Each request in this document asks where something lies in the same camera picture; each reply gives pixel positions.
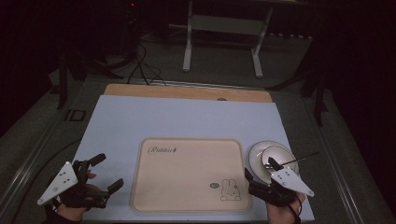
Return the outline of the white metal stand frame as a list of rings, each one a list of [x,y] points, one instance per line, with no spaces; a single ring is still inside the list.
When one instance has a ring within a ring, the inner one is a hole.
[[[255,35],[258,37],[258,42],[256,46],[250,50],[250,54],[256,78],[263,78],[259,54],[262,48],[262,42],[269,26],[269,22],[272,18],[273,11],[274,9],[269,7],[264,14],[265,18],[263,21],[200,15],[193,13],[193,2],[192,0],[189,0],[187,18],[187,43],[182,70],[184,72],[189,72],[191,70],[193,30],[227,34]]]

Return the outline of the light blue table mat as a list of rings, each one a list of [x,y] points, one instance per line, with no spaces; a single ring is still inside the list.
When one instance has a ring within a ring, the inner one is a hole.
[[[94,185],[104,187],[122,178],[123,187],[104,210],[91,210],[88,222],[253,222],[267,219],[264,202],[251,196],[246,211],[137,212],[131,206],[140,147],[148,138],[233,139],[241,148],[245,169],[249,151],[258,142],[288,143],[273,103],[166,99],[103,95],[76,153],[77,159],[106,154],[94,168]]]

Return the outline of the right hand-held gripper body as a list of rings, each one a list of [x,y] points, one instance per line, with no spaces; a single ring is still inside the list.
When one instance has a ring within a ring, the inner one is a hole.
[[[284,207],[295,201],[296,193],[309,197],[315,195],[305,182],[290,168],[284,168],[271,174],[271,184],[265,185],[253,178],[248,193],[277,207]]]

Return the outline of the beige placemat with rabbit print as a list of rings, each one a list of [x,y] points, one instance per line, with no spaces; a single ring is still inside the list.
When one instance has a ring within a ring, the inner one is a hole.
[[[135,211],[228,212],[250,205],[237,141],[148,138],[141,144],[131,199]]]

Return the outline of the person's right hand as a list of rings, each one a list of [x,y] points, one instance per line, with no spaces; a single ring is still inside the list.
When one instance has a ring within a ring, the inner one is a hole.
[[[304,201],[305,195],[297,192],[295,201],[286,207],[266,203],[268,224],[301,224],[299,214]]]

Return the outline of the thin dark utensil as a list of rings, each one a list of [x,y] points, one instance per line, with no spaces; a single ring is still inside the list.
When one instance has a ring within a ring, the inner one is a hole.
[[[279,166],[283,166],[283,165],[290,164],[290,163],[297,162],[297,161],[303,161],[303,160],[306,160],[306,159],[308,159],[310,157],[316,156],[318,154],[319,154],[319,152],[317,151],[317,152],[311,153],[309,155],[303,156],[301,158],[294,159],[292,161],[283,162],[283,163],[279,164]],[[264,164],[264,168],[265,169],[274,169],[273,166],[270,163],[265,163]]]

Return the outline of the black tripod stand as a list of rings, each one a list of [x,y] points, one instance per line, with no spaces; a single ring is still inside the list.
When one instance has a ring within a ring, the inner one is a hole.
[[[87,75],[82,68],[83,63],[105,77],[122,79],[121,76],[112,73],[104,65],[97,63],[81,52],[67,49],[66,47],[59,47],[59,84],[56,87],[57,94],[59,95],[58,109],[64,107],[68,98],[68,73],[71,73],[76,80],[84,80],[86,78]]]
[[[321,113],[325,110],[324,91],[325,81],[328,74],[328,65],[321,59],[303,58],[292,78],[289,78],[275,86],[266,87],[268,91],[282,90],[298,81],[304,80],[300,88],[300,95],[304,98],[315,96],[314,119],[319,127],[322,127]]]

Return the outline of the dark device with red light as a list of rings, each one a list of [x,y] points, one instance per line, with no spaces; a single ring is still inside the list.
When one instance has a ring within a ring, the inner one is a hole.
[[[138,40],[140,22],[140,4],[138,0],[124,0],[126,6],[126,27],[131,35],[131,42]]]

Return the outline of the person's left hand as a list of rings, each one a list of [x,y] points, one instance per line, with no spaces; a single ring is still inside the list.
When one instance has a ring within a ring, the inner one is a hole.
[[[89,179],[93,179],[96,177],[96,174],[92,174],[91,170],[87,171],[87,177]],[[86,186],[89,189],[93,189],[96,191],[100,191],[100,189],[98,187],[96,187],[93,184],[86,184]],[[61,216],[64,217],[70,221],[78,221],[80,222],[84,216],[84,213],[88,210],[88,208],[82,207],[82,208],[73,208],[73,207],[67,207],[64,204],[61,204],[57,209],[56,209],[56,213]]]

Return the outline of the black square floor socket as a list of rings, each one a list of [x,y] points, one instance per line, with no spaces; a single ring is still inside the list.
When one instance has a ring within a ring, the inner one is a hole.
[[[64,121],[80,122],[86,118],[86,111],[79,109],[69,109],[64,117]]]

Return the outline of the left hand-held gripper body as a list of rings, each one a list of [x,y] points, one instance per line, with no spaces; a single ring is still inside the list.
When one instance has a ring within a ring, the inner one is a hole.
[[[87,185],[88,170],[101,160],[67,161],[50,181],[47,189],[37,200],[38,205],[59,198],[66,207],[71,208],[105,208],[109,199],[107,191],[90,189]]]

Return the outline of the white plate with dark rim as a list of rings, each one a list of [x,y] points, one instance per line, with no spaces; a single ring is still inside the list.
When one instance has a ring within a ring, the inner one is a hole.
[[[267,185],[271,183],[271,173],[274,171],[274,169],[264,167],[269,158],[275,159],[278,164],[299,174],[298,163],[290,162],[295,159],[290,149],[274,141],[261,141],[250,149],[248,163],[252,172],[263,183]]]

